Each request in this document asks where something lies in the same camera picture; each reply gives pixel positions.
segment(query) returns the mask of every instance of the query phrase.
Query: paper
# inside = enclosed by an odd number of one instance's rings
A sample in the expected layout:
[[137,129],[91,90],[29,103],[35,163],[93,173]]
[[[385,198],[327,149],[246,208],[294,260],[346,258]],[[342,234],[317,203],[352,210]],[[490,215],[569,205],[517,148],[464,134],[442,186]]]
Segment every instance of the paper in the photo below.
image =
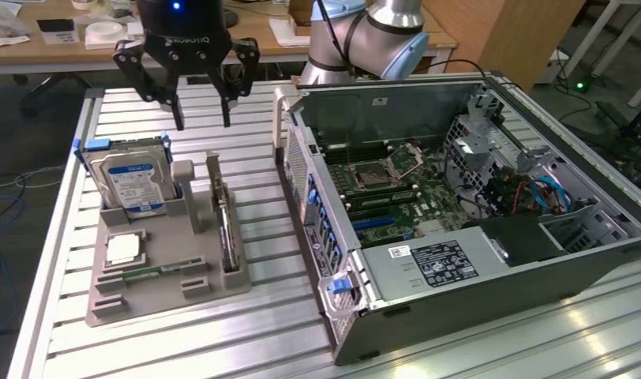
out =
[[13,2],[0,2],[0,6],[7,8],[14,16],[18,16],[18,12],[22,10],[22,5]]
[[311,41],[311,37],[295,36],[295,32],[290,26],[289,20],[277,18],[269,19],[269,27],[277,37],[277,42],[283,47],[306,47]]
[[27,36],[0,38],[0,46],[15,45],[17,43],[27,41],[30,41],[30,38]]

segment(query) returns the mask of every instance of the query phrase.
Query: slotted aluminum surface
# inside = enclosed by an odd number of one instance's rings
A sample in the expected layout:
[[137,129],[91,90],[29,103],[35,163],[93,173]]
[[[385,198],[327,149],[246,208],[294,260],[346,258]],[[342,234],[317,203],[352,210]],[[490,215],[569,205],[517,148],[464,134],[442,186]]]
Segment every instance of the slotted aluminum surface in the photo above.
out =
[[65,227],[49,236],[67,245],[66,254],[58,255],[51,291],[41,302],[42,322],[27,325],[33,314],[26,316],[10,377],[641,377],[641,260],[558,304],[362,364],[333,365],[271,157],[273,88],[282,83],[254,86],[233,110],[229,129],[219,126],[210,86],[179,91],[189,117],[183,132],[173,131],[171,114],[133,90],[110,90],[102,102],[95,100],[81,121],[90,136],[147,137],[169,130],[174,159],[198,165],[197,190],[209,186],[202,151],[218,150],[237,191],[254,286],[217,302],[90,328],[83,320],[101,196],[79,169],[73,200],[58,204],[67,209]]

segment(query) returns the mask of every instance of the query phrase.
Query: hard drive label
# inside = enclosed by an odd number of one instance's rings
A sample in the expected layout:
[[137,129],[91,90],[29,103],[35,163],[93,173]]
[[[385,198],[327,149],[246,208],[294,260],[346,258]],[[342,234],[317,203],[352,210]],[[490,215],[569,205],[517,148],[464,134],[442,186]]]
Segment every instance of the hard drive label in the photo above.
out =
[[159,184],[153,181],[151,164],[113,167],[109,173],[119,201],[127,211],[149,212],[162,208],[163,195]]
[[410,252],[430,287],[441,287],[478,276],[456,240],[412,249]]

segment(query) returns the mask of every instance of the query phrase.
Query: floor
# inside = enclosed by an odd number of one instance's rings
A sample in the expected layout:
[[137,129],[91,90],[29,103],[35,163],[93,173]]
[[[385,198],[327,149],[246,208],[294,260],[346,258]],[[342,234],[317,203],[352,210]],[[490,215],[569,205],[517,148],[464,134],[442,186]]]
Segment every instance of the floor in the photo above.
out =
[[[573,28],[566,35],[562,48],[573,52],[592,24]],[[596,59],[601,47],[613,38],[604,33],[585,57],[588,64]],[[588,69],[581,65],[573,73],[572,81],[584,76]],[[23,118],[18,112],[18,99],[42,80],[43,75],[31,75],[30,83],[19,86],[10,76],[0,76],[0,174],[22,173],[41,167],[58,166],[67,158],[70,141],[78,121],[83,90],[73,83],[62,83],[38,103],[39,114]],[[129,84],[119,72],[85,74],[95,87],[117,88]],[[630,118],[637,112],[626,106],[633,93],[641,86],[641,49],[626,45],[604,79],[608,87],[593,88],[585,97],[590,101],[605,100],[618,106]],[[562,95],[552,86],[538,86],[532,95],[556,116],[584,106],[584,102]],[[582,112],[568,119],[569,123],[596,132],[601,121],[594,111]],[[61,171],[53,171],[33,178],[29,184],[50,182],[61,178]],[[14,195],[18,188],[0,189],[0,194]],[[33,280],[43,248],[58,187],[29,189],[23,195],[25,211],[13,226],[0,232],[0,254],[7,258],[14,287],[18,292],[19,313],[23,315],[26,301],[33,288]],[[0,278],[0,321],[11,307],[10,291]],[[15,317],[0,333],[0,377],[6,376],[14,344],[21,326],[21,316]]]

